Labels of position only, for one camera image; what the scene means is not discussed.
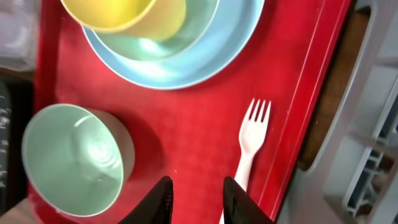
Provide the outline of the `white plastic fork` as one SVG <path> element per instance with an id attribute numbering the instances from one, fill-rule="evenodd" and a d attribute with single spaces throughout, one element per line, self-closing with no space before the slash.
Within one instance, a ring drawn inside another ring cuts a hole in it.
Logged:
<path id="1" fill-rule="evenodd" d="M 271 112 L 271 102 L 257 100 L 256 106 L 253 107 L 254 102 L 253 98 L 244 116 L 238 137 L 241 157 L 234 179 L 244 191 L 247 191 L 254 156 L 264 144 Z"/>

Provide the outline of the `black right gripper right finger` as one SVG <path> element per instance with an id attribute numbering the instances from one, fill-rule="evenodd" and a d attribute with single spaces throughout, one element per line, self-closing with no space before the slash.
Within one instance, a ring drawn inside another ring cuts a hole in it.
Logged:
<path id="1" fill-rule="evenodd" d="M 224 224 L 274 224 L 232 178 L 223 183 Z"/>

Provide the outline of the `pale green bowl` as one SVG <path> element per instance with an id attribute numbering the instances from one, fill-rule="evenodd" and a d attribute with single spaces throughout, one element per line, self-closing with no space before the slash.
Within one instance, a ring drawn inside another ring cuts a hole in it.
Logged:
<path id="1" fill-rule="evenodd" d="M 35 191 L 51 207 L 92 217 L 111 207 L 132 173 L 132 137 L 115 116 L 59 103 L 29 121 L 22 161 Z"/>

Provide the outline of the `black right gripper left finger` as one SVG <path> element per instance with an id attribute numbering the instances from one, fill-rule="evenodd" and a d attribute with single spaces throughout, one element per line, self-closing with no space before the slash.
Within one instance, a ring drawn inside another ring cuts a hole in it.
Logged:
<path id="1" fill-rule="evenodd" d="M 174 204 L 174 185 L 163 176 L 119 224 L 170 224 Z"/>

